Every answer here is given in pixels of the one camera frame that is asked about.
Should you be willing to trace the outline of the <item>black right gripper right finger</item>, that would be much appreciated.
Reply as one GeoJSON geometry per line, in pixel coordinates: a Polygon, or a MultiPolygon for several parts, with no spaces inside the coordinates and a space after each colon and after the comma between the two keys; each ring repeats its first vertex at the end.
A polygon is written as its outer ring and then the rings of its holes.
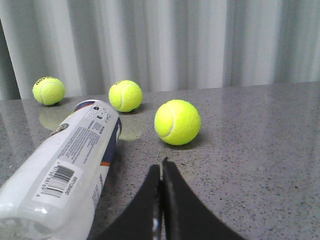
{"type": "Polygon", "coordinates": [[[196,196],[178,167],[162,161],[165,236],[168,240],[242,240],[196,196]]]}

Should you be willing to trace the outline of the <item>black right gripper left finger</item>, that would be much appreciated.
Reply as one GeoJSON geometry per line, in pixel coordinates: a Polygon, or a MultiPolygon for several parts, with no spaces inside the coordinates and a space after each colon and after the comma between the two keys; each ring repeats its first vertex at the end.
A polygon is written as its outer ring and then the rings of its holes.
{"type": "Polygon", "coordinates": [[[130,204],[98,240],[160,239],[160,166],[151,165],[130,204]]]}

